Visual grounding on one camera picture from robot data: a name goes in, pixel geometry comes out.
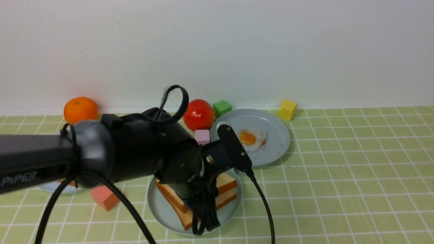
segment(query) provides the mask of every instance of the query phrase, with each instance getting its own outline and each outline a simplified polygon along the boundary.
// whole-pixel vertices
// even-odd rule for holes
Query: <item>red tomato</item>
[[[209,130],[216,119],[213,107],[202,99],[195,99],[188,104],[184,123],[192,131]]]

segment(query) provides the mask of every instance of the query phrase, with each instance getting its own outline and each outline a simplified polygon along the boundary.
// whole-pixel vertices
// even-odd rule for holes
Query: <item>egg yolk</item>
[[[250,133],[243,132],[240,134],[240,142],[245,145],[253,145],[256,142],[256,137]]]

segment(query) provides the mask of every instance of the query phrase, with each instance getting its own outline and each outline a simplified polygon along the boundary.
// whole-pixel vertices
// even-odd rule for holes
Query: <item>gray plate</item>
[[[48,192],[54,192],[56,188],[60,185],[60,182],[51,182],[45,185],[40,185],[39,188]],[[74,193],[77,191],[81,191],[82,188],[75,188],[74,186],[67,185],[65,189],[63,189],[62,194]]]
[[[221,224],[219,228],[223,227],[237,213],[238,208],[241,205],[241,199],[243,197],[243,187],[241,185],[240,177],[233,169],[226,171],[226,173],[237,180],[237,187],[234,189],[234,191],[237,192],[237,198],[228,203],[226,206],[217,210],[217,217]],[[149,183],[147,192],[149,209],[151,210],[154,218],[172,232],[184,235],[193,235],[191,228],[187,231],[184,230],[178,215],[155,185],[155,180],[155,177],[153,177]],[[211,232],[205,230],[203,234],[205,235]]]
[[[276,116],[257,109],[236,109],[219,117],[210,131],[211,141],[218,140],[217,127],[231,126],[238,135],[241,129],[259,129],[267,132],[265,145],[256,152],[247,153],[253,166],[272,163],[289,148],[290,135],[285,124]]]

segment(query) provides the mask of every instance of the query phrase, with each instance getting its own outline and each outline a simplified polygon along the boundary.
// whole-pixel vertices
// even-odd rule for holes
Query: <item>robotic arm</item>
[[[175,88],[182,90],[183,102],[171,116],[163,106]],[[60,135],[0,135],[0,195],[64,178],[76,177],[83,188],[98,186],[101,180],[115,188],[112,183],[154,175],[161,184],[169,184],[193,211],[195,235],[202,235],[205,228],[211,231],[220,226],[215,203],[217,176],[236,168],[254,179],[252,162],[228,125],[217,129],[218,141],[199,145],[177,123],[187,105],[185,89],[172,86],[160,108],[143,113],[122,117],[104,114],[100,121],[70,125],[70,131],[66,124]],[[57,197],[49,205],[54,205]],[[43,234],[45,226],[40,228]]]

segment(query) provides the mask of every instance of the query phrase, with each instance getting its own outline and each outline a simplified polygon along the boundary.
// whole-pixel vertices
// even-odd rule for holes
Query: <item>toast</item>
[[[160,190],[161,194],[163,194],[164,198],[175,210],[182,226],[184,227],[184,230],[190,229],[193,224],[193,212],[184,205],[183,201],[168,185],[160,184],[159,180],[156,180],[155,184],[157,185],[157,188]],[[235,187],[237,187],[236,179],[225,173],[219,175],[217,178],[217,189],[219,190],[219,195],[216,198],[217,210],[237,198],[237,193],[233,190]]]
[[[75,188],[78,187],[78,185],[76,185],[76,182],[75,182],[75,181],[71,181],[71,182],[69,183],[69,185],[71,185],[71,186],[73,186],[73,187],[75,187]]]
[[[175,191],[170,188],[168,185],[162,185],[159,183],[159,180],[156,180],[155,183],[160,190],[160,192],[165,195],[169,196],[169,198],[172,200],[172,203],[183,213],[187,213],[188,208],[184,205],[184,202],[176,195]],[[226,174],[222,173],[217,177],[216,186],[218,189],[218,194],[222,194],[227,192],[228,190],[234,189],[237,187],[237,180]]]

